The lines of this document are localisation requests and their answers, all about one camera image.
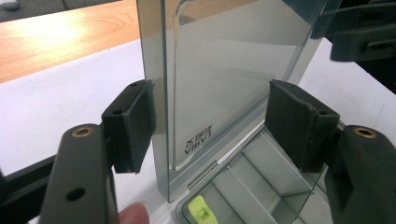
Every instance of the transparent plastic sheet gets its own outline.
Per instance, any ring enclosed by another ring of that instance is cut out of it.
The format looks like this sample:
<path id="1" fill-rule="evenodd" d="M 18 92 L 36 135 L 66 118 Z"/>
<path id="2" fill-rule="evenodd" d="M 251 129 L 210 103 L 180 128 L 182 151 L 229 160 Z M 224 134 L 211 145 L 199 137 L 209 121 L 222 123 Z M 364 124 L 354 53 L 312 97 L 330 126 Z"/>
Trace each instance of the transparent plastic sheet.
<path id="1" fill-rule="evenodd" d="M 168 202 L 254 133 L 270 79 L 299 81 L 327 3 L 137 1 L 157 184 Z"/>

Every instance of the brass insert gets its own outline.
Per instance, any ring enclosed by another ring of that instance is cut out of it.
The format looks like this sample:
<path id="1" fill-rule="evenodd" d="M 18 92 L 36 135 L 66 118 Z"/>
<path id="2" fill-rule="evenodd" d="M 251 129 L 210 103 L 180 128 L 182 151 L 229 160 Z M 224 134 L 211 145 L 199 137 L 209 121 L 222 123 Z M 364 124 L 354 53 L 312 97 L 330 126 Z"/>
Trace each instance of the brass insert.
<path id="1" fill-rule="evenodd" d="M 353 130 L 354 133 L 365 138 L 376 138 L 376 133 L 365 128 L 356 128 Z"/>
<path id="2" fill-rule="evenodd" d="M 93 132 L 93 128 L 90 127 L 82 127 L 76 129 L 72 132 L 73 137 L 85 137 L 90 135 Z"/>

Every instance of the fingertip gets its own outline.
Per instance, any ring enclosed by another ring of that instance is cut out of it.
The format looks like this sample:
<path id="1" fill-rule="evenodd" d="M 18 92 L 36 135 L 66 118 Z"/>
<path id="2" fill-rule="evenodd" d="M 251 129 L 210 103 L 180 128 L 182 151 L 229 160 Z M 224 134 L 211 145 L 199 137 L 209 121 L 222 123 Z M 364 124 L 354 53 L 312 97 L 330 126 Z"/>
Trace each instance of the fingertip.
<path id="1" fill-rule="evenodd" d="M 119 214 L 120 224 L 149 224 L 149 210 L 146 202 L 133 203 Z"/>

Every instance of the white table surface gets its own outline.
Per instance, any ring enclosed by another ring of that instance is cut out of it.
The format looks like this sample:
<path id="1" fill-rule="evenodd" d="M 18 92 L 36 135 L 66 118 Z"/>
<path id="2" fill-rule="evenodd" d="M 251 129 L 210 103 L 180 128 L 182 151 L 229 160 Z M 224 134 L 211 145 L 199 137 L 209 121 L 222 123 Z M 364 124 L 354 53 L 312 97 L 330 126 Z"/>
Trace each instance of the white table surface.
<path id="1" fill-rule="evenodd" d="M 396 143 L 396 97 L 354 63 L 332 63 L 322 41 L 300 86 L 346 124 L 376 128 Z M 130 83 L 144 78 L 140 41 L 0 84 L 0 168 L 9 175 L 57 152 L 62 134 L 101 114 Z M 139 175 L 115 175 L 118 206 L 146 201 L 150 223 L 175 223 L 175 204 L 157 190 L 152 147 Z"/>

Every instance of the wooden table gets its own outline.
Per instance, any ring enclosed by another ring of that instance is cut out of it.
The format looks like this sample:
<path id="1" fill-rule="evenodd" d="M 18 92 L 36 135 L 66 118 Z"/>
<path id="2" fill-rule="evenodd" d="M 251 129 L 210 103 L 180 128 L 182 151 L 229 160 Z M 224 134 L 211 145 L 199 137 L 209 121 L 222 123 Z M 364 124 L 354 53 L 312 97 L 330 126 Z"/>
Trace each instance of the wooden table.
<path id="1" fill-rule="evenodd" d="M 0 83 L 139 38 L 135 0 L 0 23 Z"/>

